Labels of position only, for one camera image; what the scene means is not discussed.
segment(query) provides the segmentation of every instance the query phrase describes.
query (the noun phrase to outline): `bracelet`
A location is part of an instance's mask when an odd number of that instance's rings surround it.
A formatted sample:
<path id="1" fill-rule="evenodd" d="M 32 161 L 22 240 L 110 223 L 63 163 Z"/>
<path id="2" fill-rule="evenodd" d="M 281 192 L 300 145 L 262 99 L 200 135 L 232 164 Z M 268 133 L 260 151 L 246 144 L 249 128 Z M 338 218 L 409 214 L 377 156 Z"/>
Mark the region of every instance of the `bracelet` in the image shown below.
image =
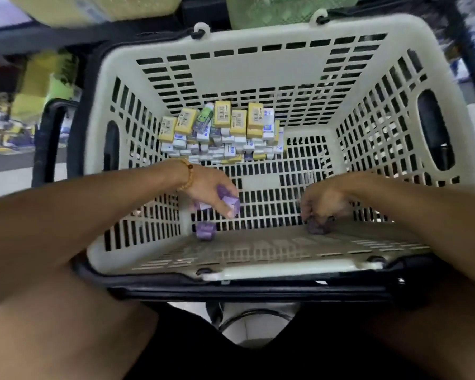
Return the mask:
<path id="1" fill-rule="evenodd" d="M 190 186 L 193 183 L 193 165 L 188 160 L 185 160 L 185 159 L 178 159 L 178 160 L 188 167 L 188 181 L 184 185 L 181 185 L 178 188 L 178 191 L 184 191 L 185 189 L 190 188 Z"/>

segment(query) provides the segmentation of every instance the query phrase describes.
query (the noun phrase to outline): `stack of boxes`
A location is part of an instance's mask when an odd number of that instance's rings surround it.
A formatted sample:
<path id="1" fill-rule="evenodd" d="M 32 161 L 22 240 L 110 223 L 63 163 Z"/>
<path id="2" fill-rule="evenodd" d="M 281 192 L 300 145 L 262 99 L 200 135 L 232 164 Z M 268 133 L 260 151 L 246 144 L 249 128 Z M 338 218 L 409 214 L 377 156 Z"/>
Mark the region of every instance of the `stack of boxes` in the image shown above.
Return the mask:
<path id="1" fill-rule="evenodd" d="M 248 110 L 232 110 L 230 101 L 209 102 L 200 112 L 183 108 L 179 117 L 162 118 L 158 139 L 161 152 L 194 164 L 272 160 L 285 151 L 274 109 L 260 103 L 249 103 Z"/>

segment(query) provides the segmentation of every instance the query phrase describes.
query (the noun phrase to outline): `shopping basket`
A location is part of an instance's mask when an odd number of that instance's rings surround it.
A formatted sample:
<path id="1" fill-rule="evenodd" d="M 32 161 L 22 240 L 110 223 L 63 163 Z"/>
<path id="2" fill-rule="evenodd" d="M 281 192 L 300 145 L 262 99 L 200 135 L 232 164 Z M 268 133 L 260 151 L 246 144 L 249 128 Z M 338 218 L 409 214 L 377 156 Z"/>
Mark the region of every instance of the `shopping basket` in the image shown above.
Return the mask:
<path id="1" fill-rule="evenodd" d="M 69 177 L 166 159 L 157 139 L 161 117 L 215 100 L 274 108 L 287 138 L 285 154 L 274 160 L 207 163 L 240 190 L 240 215 L 191 214 L 183 198 L 165 194 L 92 243 L 76 260 L 81 274 L 129 293 L 136 286 L 144 295 L 150 285 L 163 299 L 205 298 L 214 294 L 211 284 L 242 281 L 247 290 L 227 285 L 223 296 L 257 296 L 250 280 L 322 285 L 348 273 L 369 280 L 429 247 L 360 203 L 333 233 L 309 235 L 298 204 L 307 185 L 371 171 L 475 191 L 475 129 L 429 27 L 410 15 L 329 21 L 325 11 L 306 24 L 225 32 L 197 24 L 106 46 L 87 70 Z M 201 220 L 217 224 L 215 241 L 196 239 Z M 186 285 L 178 297 L 163 287 L 173 282 Z M 269 297 L 258 290 L 261 298 L 292 299 L 269 290 Z"/>

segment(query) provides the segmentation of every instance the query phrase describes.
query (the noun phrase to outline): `hand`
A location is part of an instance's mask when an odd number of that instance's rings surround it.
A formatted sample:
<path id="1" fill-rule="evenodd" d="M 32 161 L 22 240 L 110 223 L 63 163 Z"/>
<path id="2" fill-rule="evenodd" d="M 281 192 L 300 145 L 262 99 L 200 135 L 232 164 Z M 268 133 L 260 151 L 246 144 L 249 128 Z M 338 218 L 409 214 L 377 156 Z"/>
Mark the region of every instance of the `hand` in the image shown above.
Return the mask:
<path id="1" fill-rule="evenodd" d="M 319 224 L 324 224 L 329 216 L 348 216 L 352 198 L 344 189 L 349 183 L 347 176 L 345 173 L 310 185 L 301 198 L 303 220 L 314 217 Z"/>
<path id="2" fill-rule="evenodd" d="M 185 189 L 184 192 L 194 200 L 211 205 L 223 217 L 233 218 L 232 210 L 218 197 L 216 191 L 218 185 L 223 185 L 232 195 L 239 196 L 238 189 L 227 175 L 216 168 L 203 167 L 198 164 L 193 165 L 192 173 L 192 185 Z"/>

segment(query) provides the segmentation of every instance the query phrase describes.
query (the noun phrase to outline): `white plastic basket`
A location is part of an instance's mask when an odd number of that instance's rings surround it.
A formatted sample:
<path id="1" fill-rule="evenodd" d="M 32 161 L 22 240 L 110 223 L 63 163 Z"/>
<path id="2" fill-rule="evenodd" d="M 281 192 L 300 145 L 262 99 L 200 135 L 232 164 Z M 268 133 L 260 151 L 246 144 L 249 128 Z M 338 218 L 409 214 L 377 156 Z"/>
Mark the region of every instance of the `white plastic basket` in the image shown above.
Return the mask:
<path id="1" fill-rule="evenodd" d="M 166 158 L 157 140 L 161 117 L 207 101 L 274 108 L 288 143 L 275 160 L 219 166 L 240 190 L 236 219 L 192 215 L 187 203 L 164 195 L 88 248 L 97 271 L 274 277 L 381 269 L 384 260 L 376 256 L 390 262 L 426 251 L 372 209 L 356 208 L 355 220 L 363 221 L 327 236 L 309 235 L 302 225 L 304 188 L 347 171 L 475 191 L 475 129 L 429 27 L 410 15 L 318 25 L 323 14 L 306 24 L 217 33 L 197 24 L 202 37 L 108 51 L 86 91 L 93 105 L 86 113 L 84 174 L 103 170 L 109 122 L 120 132 L 120 169 L 141 167 Z M 424 140 L 416 102 L 425 89 L 435 94 L 450 136 L 455 165 L 449 170 L 436 167 Z M 196 240 L 199 220 L 217 223 L 216 241 Z"/>

